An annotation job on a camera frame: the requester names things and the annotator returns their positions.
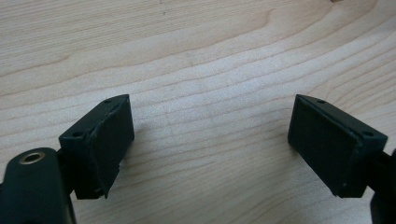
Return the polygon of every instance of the mounting hole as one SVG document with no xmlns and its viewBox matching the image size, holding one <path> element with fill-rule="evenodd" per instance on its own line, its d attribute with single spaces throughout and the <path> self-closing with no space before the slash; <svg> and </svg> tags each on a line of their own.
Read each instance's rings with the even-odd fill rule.
<svg viewBox="0 0 396 224">
<path fill-rule="evenodd" d="M 75 132 L 72 134 L 73 137 L 80 137 L 84 134 L 84 132 Z"/>
<path fill-rule="evenodd" d="M 367 135 L 367 136 L 370 136 L 370 137 L 373 137 L 374 136 L 374 134 L 373 133 L 370 133 L 370 132 L 362 132 L 364 135 Z"/>
<path fill-rule="evenodd" d="M 35 162 L 41 161 L 45 156 L 46 154 L 44 152 L 32 152 L 22 157 L 22 159 L 20 160 L 20 164 L 22 165 L 33 164 Z"/>
</svg>

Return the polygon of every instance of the wooden surface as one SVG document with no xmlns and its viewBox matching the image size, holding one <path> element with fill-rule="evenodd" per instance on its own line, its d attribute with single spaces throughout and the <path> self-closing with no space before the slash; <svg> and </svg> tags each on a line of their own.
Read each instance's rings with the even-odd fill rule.
<svg viewBox="0 0 396 224">
<path fill-rule="evenodd" d="M 371 223 L 289 147 L 296 93 L 396 147 L 396 1 L 0 3 L 0 177 L 100 101 L 129 93 L 136 139 L 78 223 Z"/>
</svg>

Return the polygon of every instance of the metal ring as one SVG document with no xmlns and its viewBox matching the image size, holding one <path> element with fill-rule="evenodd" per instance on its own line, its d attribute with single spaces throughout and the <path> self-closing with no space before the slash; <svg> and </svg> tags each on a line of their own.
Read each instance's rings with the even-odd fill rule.
<svg viewBox="0 0 396 224">
<path fill-rule="evenodd" d="M 25 155 L 24 157 L 22 157 L 20 160 L 20 164 L 22 164 L 22 165 L 33 164 L 35 162 L 41 161 L 45 156 L 46 156 L 46 154 L 41 151 L 32 152 L 32 153 L 29 153 L 29 154 Z"/>
</svg>

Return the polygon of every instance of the wood grain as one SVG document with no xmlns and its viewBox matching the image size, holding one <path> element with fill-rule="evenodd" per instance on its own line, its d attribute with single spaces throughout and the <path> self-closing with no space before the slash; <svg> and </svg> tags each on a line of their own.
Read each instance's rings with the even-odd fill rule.
<svg viewBox="0 0 396 224">
<path fill-rule="evenodd" d="M 396 146 L 396 2 L 0 2 L 0 176 L 129 93 L 136 139 L 78 223 L 371 223 L 289 147 L 294 95 Z"/>
</svg>

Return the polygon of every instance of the black clamp jaw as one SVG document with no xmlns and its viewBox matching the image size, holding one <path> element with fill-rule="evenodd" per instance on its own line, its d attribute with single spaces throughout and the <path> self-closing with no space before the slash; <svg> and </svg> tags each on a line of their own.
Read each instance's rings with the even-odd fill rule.
<svg viewBox="0 0 396 224">
<path fill-rule="evenodd" d="M 76 223 L 69 194 L 107 197 L 134 141 L 129 95 L 104 100 L 59 137 L 12 159 L 0 188 L 0 223 Z"/>
<path fill-rule="evenodd" d="M 297 95 L 288 138 L 333 195 L 360 198 L 369 186 L 373 223 L 396 223 L 396 151 L 383 152 L 386 135 L 325 101 Z"/>
</svg>

